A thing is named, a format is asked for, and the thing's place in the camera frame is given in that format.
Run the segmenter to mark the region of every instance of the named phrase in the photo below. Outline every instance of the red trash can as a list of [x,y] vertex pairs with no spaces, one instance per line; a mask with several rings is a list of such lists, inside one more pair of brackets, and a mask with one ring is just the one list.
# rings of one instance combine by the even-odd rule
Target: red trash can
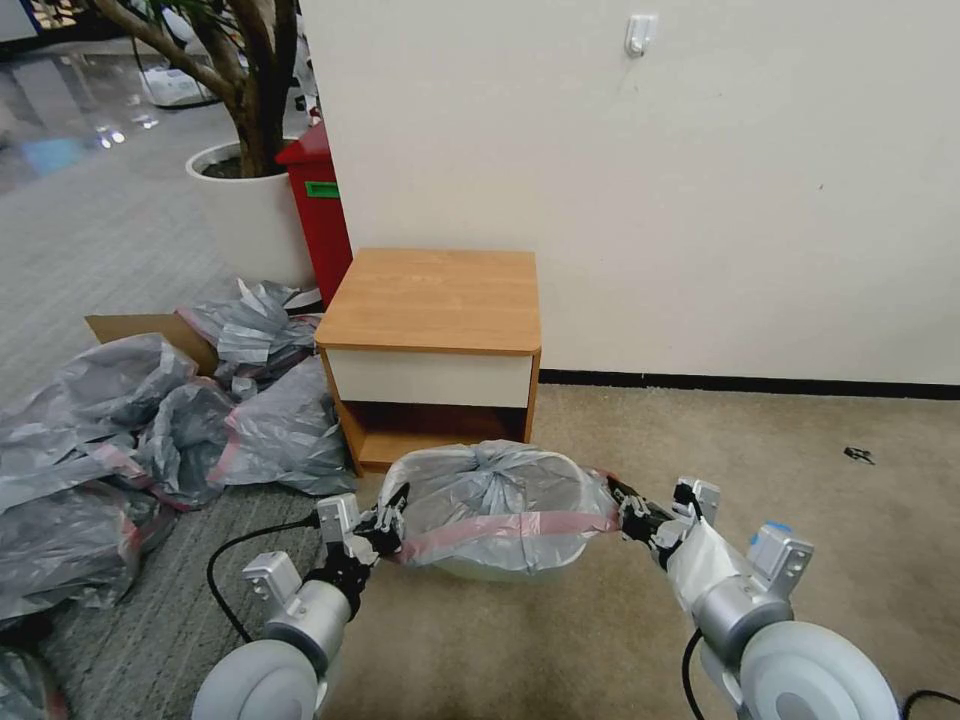
[[287,166],[303,236],[317,277],[317,289],[323,306],[330,307],[353,261],[353,251],[323,123],[313,126],[284,148],[277,155],[277,162]]

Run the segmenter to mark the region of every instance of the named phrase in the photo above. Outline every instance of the floor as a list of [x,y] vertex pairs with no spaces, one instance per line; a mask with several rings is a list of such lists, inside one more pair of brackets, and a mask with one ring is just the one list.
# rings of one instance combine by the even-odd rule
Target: floor
[[126,39],[0,62],[0,195],[136,142],[177,112],[149,103]]
[[[163,312],[229,291],[182,175],[186,157],[229,135],[218,106],[164,114],[108,151],[13,174],[0,195],[0,403],[92,344],[86,313]],[[900,694],[960,691],[960,405],[542,386],[534,439],[655,498],[682,474],[720,485],[718,527],[740,547],[766,520],[789,523],[817,546],[795,594],[802,619],[858,644]],[[876,464],[846,457],[850,445]],[[377,481],[363,481],[363,502]],[[118,607],[56,612],[42,648],[73,717],[186,717],[236,644],[204,585],[209,554],[309,505],[280,488],[232,488],[181,517]],[[225,557],[222,587],[251,626],[258,608],[238,574],[266,548],[305,569],[316,538],[295,531]],[[383,563],[348,629],[329,716],[683,718],[690,631],[646,553],[613,535],[542,583]],[[698,668],[694,684],[708,718],[732,717]],[[931,704],[915,717],[956,715]]]

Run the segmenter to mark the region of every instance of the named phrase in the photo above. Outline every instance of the green label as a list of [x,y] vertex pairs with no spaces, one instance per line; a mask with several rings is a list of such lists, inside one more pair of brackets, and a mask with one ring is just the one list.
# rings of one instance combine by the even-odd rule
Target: green label
[[340,197],[340,188],[336,183],[309,181],[304,185],[307,186],[307,197]]

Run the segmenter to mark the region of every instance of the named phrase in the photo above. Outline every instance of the wooden nightstand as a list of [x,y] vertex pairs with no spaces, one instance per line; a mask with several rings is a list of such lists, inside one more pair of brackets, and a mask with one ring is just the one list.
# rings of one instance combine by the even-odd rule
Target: wooden nightstand
[[316,337],[358,474],[412,450],[530,439],[533,253],[360,250]]

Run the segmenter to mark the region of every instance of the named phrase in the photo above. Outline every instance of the gray plastic bag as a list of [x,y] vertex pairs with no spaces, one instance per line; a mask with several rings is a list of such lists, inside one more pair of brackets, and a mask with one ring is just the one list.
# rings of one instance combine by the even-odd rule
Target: gray plastic bag
[[233,401],[216,383],[197,378],[170,392],[140,436],[136,461],[153,477],[162,497],[190,510],[217,497],[207,483],[227,444],[224,420]]
[[52,673],[20,649],[0,647],[0,718],[67,720],[67,703]]
[[217,381],[238,399],[247,399],[313,352],[317,320],[287,316],[283,306],[297,294],[293,288],[273,282],[253,287],[243,280],[237,283],[238,299],[178,308],[177,314],[217,348]]
[[0,515],[0,620],[67,599],[113,605],[142,553],[169,533],[174,511],[155,498],[93,481]]
[[533,445],[490,440],[409,453],[387,472],[380,506],[405,482],[403,564],[532,575],[573,562],[589,538],[618,527],[599,474]]
[[90,444],[140,430],[196,369],[162,335],[137,335],[86,351],[0,411],[0,513],[109,475]]
[[309,495],[353,490],[346,444],[319,357],[310,357],[227,417],[230,439],[210,482],[279,482]]

